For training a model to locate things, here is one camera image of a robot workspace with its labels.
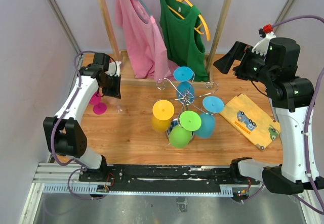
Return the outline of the clear wine glass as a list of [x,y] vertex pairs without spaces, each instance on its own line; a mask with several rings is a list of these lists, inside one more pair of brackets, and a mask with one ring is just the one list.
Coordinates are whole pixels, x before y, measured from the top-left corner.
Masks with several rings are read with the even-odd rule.
[[123,112],[123,104],[121,99],[114,98],[114,97],[106,97],[106,102],[109,104],[109,106],[115,110],[117,113]]

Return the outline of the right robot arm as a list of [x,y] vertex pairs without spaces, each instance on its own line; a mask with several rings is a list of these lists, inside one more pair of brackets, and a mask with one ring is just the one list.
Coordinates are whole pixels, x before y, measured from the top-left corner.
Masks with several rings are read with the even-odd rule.
[[214,66],[223,74],[233,70],[238,79],[265,85],[273,116],[280,124],[282,164],[272,166],[250,157],[234,159],[230,179],[240,184],[247,177],[261,181],[272,193],[293,195],[323,189],[317,170],[311,118],[316,90],[307,78],[296,75],[300,46],[284,37],[265,38],[258,47],[237,41]]

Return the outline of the magenta plastic wine glass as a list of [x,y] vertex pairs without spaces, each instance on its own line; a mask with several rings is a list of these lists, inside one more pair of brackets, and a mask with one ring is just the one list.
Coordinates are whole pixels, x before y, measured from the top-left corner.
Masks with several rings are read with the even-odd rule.
[[93,112],[97,115],[101,115],[107,110],[107,106],[105,103],[101,102],[101,95],[98,92],[93,94],[89,101],[89,105],[93,106]]

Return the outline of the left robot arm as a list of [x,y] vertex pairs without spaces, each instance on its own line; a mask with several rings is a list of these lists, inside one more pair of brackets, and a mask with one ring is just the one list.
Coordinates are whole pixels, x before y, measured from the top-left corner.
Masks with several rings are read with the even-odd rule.
[[67,166],[69,162],[61,162],[58,156],[68,157],[99,182],[108,177],[106,159],[88,146],[81,120],[95,93],[121,98],[121,64],[105,53],[94,53],[92,63],[75,67],[77,79],[64,105],[43,121],[48,150],[55,161]]

